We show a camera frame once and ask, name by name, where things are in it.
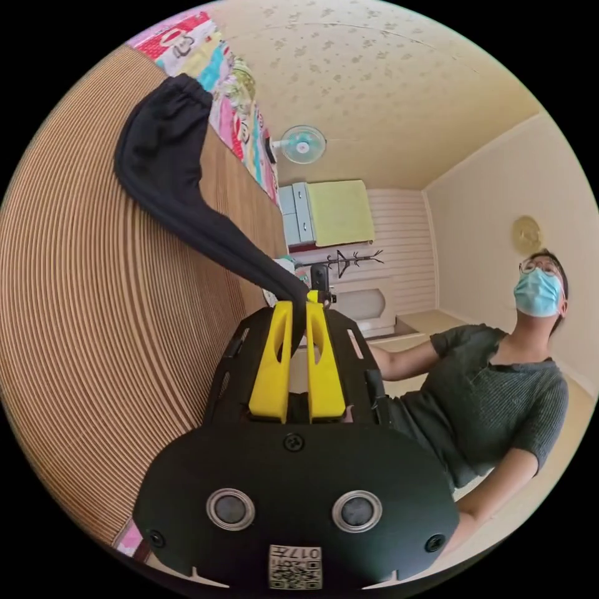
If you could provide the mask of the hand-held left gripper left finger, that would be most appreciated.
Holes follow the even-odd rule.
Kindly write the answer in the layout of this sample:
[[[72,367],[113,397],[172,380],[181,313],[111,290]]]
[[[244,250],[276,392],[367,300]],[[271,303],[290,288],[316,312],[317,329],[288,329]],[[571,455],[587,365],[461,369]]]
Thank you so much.
[[[275,304],[248,403],[254,418],[286,422],[292,324],[293,305],[289,301]]]

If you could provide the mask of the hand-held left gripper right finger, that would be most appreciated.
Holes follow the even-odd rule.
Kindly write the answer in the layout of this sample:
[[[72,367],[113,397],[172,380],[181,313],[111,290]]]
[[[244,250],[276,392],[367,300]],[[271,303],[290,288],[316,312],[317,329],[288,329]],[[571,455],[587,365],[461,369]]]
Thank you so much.
[[[353,405],[344,393],[343,367],[350,365],[353,340],[348,329],[330,319],[324,305],[306,303],[306,360],[309,421],[353,422]]]

